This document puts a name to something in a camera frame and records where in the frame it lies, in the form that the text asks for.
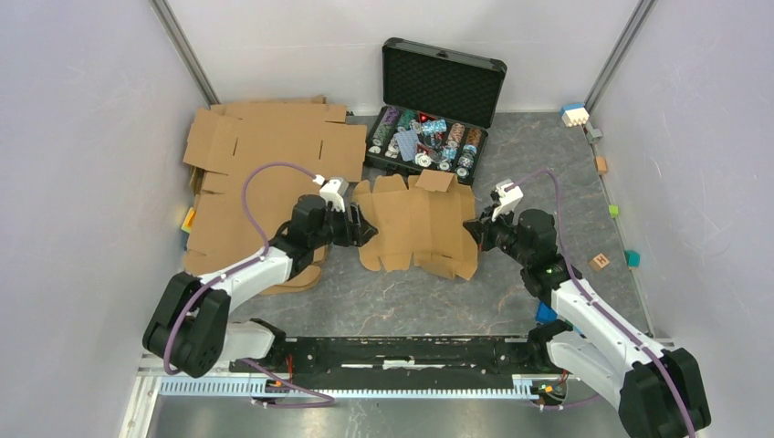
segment white wall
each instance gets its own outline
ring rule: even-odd
[[[0,436],[116,436],[204,102],[147,2],[0,9]]]
[[[381,45],[397,36],[504,60],[500,110],[583,101],[637,2],[169,3],[221,101],[324,93],[364,114],[382,105]]]
[[[658,2],[592,114],[656,327],[698,359],[705,436],[770,436],[774,4]]]

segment gray tabletop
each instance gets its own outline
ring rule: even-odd
[[[350,118],[373,123],[374,118]],[[476,211],[491,204],[495,183],[540,168],[559,176],[565,244],[569,257],[595,290],[641,330],[647,330],[633,277],[608,212],[590,146],[582,128],[566,128],[556,113],[495,116],[473,185]],[[363,177],[383,174],[364,169]],[[528,208],[556,212],[553,184],[539,176],[521,186],[516,214]],[[588,261],[599,253],[611,263],[600,272]],[[355,248],[333,247],[323,277],[309,291],[257,296],[232,314],[233,321],[262,318],[289,336],[408,336],[421,334],[520,335],[535,327],[538,301],[524,288],[520,266],[498,250],[479,256],[470,281],[448,280],[419,268],[372,272]]]

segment open black case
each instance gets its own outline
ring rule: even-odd
[[[400,38],[388,39],[382,46],[383,100],[387,106],[382,107],[379,118],[366,138],[365,163],[404,175],[419,174],[424,169],[455,172],[464,167],[465,171],[457,173],[458,180],[462,184],[472,184],[486,146],[486,128],[492,126],[506,71],[506,64],[499,59],[467,55]],[[385,123],[379,132],[385,114],[389,111],[394,117],[395,110],[398,110],[395,122]],[[430,141],[432,145],[428,144],[423,136],[418,136],[417,140],[424,143],[425,151],[432,154],[432,147],[438,148],[435,150],[438,155],[433,155],[435,160],[429,165],[426,165],[429,161],[423,161],[425,165],[405,161],[399,152],[394,156],[396,143],[392,139],[398,132],[398,120],[402,116],[408,117],[407,111],[423,113],[446,122],[445,132],[440,135],[438,144],[433,139]],[[439,161],[455,123],[465,127],[455,157]],[[474,151],[472,148],[463,152],[465,141],[476,138],[475,130],[480,134],[477,136],[475,153],[471,153]],[[467,158],[460,162],[466,153]]]

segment cardboard sheet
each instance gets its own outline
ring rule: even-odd
[[[463,222],[476,218],[475,198],[448,172],[378,177],[371,189],[360,182],[352,194],[379,229],[360,248],[361,263],[372,271],[406,270],[411,261],[432,274],[469,280],[478,268],[478,248]]]
[[[292,162],[326,177],[359,181],[366,127],[345,124],[346,114],[345,106],[327,104],[322,97],[199,109],[183,157],[193,166],[191,187],[197,194],[185,270],[194,275],[212,272],[259,249],[260,236],[242,207],[244,182],[258,166]],[[246,199],[270,238],[290,219],[298,197],[318,190],[303,173],[274,167],[253,178]],[[316,252],[315,262],[324,255],[324,250]],[[280,288],[311,287],[320,272],[319,266],[310,266]]]

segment metal corner post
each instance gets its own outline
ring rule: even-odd
[[[177,22],[177,18],[175,18],[167,0],[151,0],[151,6],[153,7],[153,10],[156,11],[156,15],[159,16],[159,20],[162,22],[174,47],[177,49],[177,53],[180,54],[183,63],[188,67],[188,71],[191,72],[191,76],[196,82],[196,85],[199,87],[199,90],[202,91],[202,95],[204,96],[204,99],[207,100],[207,104],[216,105],[220,103],[212,84],[209,79],[207,79],[207,75],[204,73],[204,69],[199,63],[199,59],[196,58],[194,50],[191,48],[188,38],[185,37],[185,33],[180,27],[180,23]]]
[[[586,98],[586,110],[589,113],[594,111],[594,108],[600,102],[602,93],[604,93],[604,90],[610,83],[612,76],[615,74],[615,70],[618,69],[626,52],[629,51],[629,47],[637,37],[645,18],[650,14],[655,3],[656,0],[640,0],[639,3],[637,3],[634,12],[632,12],[632,16],[629,17],[629,22],[626,23],[621,36],[619,36],[618,41],[615,43],[615,47],[612,49],[607,61],[605,61],[605,65],[602,67],[600,75],[591,87],[589,97]]]

